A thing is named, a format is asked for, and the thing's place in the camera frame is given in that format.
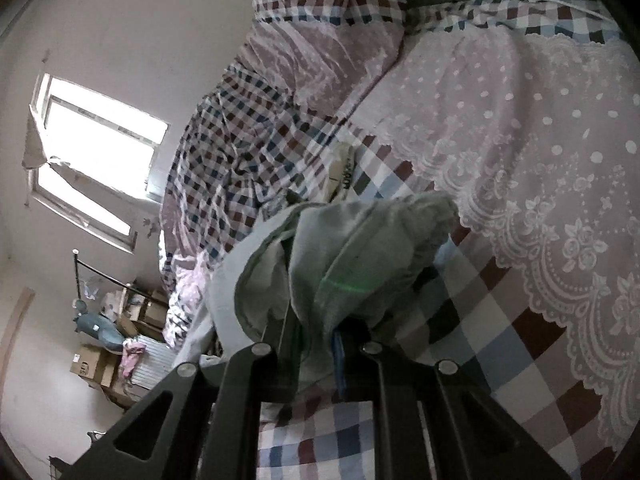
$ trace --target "white cable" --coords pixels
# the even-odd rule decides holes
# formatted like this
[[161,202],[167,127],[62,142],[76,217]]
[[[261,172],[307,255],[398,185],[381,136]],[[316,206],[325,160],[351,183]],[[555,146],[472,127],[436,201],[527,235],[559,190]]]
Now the white cable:
[[581,10],[582,12],[585,12],[587,14],[591,14],[592,16],[596,16],[596,17],[600,18],[601,20],[604,20],[604,21],[609,22],[609,23],[615,23],[617,25],[616,20],[613,20],[612,18],[608,18],[607,16],[603,16],[599,12],[595,12],[594,10],[585,9],[584,7],[580,7],[580,6],[577,6],[577,5],[574,5],[574,4],[570,4],[570,3],[564,2],[562,0],[527,0],[527,1],[531,2],[532,4],[534,4],[536,2],[553,2],[555,4],[560,4],[560,5],[565,6],[565,7],[572,7],[574,9]]

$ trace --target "floral lace pattern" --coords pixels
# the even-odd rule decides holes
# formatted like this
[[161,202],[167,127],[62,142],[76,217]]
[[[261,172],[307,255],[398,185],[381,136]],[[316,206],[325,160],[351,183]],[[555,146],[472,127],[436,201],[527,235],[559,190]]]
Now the floral lace pattern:
[[452,194],[463,224],[566,327],[620,450],[640,418],[640,64],[622,41],[428,32],[352,122]]

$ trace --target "bed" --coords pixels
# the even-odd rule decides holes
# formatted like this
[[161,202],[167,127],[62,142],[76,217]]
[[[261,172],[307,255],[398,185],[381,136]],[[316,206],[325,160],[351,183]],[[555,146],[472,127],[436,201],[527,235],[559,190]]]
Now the bed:
[[[337,143],[349,200],[430,189],[460,210],[376,338],[452,358],[574,479],[640,416],[640,64],[598,0],[254,0],[247,43],[178,147],[161,211],[179,347],[207,277],[284,192],[318,200]],[[266,406],[258,478],[373,478],[372,409],[330,379]]]

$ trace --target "window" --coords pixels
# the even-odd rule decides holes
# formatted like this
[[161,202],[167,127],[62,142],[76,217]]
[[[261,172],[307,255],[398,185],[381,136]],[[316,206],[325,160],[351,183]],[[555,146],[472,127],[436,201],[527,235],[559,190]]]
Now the window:
[[[124,103],[45,74],[32,103],[44,121],[47,156],[104,186],[146,198],[150,167],[168,124]],[[34,194],[69,220],[132,248],[130,219],[71,186],[49,164],[31,175]]]

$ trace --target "silver bolt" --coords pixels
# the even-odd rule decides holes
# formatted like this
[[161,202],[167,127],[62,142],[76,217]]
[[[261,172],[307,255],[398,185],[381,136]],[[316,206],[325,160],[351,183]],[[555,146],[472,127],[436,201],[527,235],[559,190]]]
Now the silver bolt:
[[449,359],[445,359],[438,363],[438,371],[441,374],[453,375],[458,371],[458,365]]
[[198,369],[193,363],[182,363],[178,366],[178,375],[180,377],[191,377]]
[[382,345],[380,343],[377,343],[376,341],[369,341],[367,343],[364,343],[364,345],[362,346],[362,351],[365,354],[376,355],[382,352]]
[[258,357],[264,357],[271,353],[271,345],[267,343],[256,343],[251,347],[251,352]]

